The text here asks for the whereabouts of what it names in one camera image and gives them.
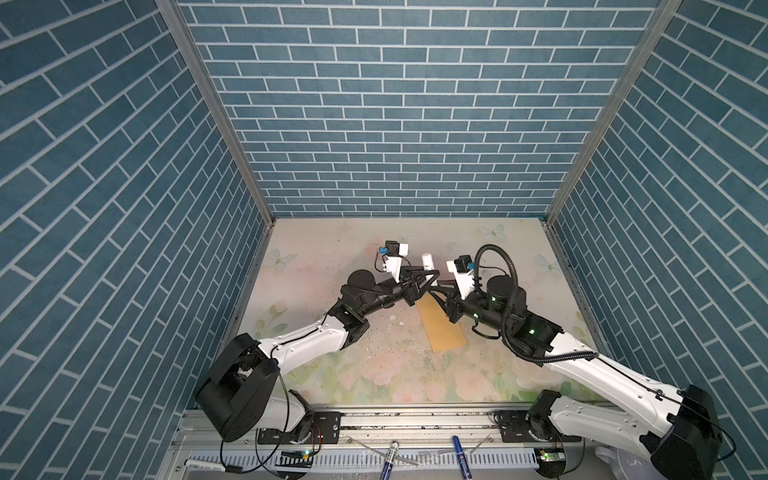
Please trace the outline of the white glue stick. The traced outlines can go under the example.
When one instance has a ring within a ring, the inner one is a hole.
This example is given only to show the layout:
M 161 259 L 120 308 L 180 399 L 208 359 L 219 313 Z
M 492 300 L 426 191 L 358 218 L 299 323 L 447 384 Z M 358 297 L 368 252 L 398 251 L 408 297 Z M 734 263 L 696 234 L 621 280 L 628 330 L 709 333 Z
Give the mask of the white glue stick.
M 431 254 L 425 253 L 421 256 L 423 268 L 427 271 L 435 269 L 434 260 Z

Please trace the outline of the brown paper envelope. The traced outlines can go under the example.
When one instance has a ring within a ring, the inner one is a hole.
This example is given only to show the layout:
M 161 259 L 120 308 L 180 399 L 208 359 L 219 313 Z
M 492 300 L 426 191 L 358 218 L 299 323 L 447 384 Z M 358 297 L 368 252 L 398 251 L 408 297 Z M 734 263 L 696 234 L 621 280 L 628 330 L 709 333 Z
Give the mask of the brown paper envelope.
M 441 353 L 467 344 L 461 327 L 449 321 L 432 296 L 426 295 L 419 299 L 416 307 L 433 352 Z

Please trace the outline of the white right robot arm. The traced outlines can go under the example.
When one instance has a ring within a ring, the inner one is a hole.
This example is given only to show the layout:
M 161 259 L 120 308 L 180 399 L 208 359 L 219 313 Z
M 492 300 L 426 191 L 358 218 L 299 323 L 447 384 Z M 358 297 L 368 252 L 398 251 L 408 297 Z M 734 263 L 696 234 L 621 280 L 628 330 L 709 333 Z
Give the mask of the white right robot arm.
M 611 407 L 543 390 L 526 415 L 540 441 L 589 438 L 647 460 L 667 479 L 709 479 L 726 436 L 711 395 L 653 380 L 589 348 L 560 325 L 531 312 L 526 292 L 508 276 L 491 279 L 486 292 L 458 277 L 430 293 L 450 321 L 464 317 L 494 330 L 517 358 L 577 381 Z

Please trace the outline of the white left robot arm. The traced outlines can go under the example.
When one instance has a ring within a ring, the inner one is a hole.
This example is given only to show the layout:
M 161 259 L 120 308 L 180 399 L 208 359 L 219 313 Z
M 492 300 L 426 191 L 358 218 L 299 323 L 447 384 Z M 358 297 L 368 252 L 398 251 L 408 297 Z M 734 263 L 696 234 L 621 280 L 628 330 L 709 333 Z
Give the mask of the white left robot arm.
M 287 374 L 353 345 L 368 331 L 369 314 L 399 301 L 414 305 L 438 276 L 434 269 L 407 267 L 398 281 L 377 283 L 368 270 L 353 272 L 336 303 L 313 323 L 271 338 L 257 340 L 247 333 L 233 338 L 201 379 L 197 405 L 226 443 L 254 429 L 282 432 L 295 442 L 305 439 L 314 410 L 282 385 Z

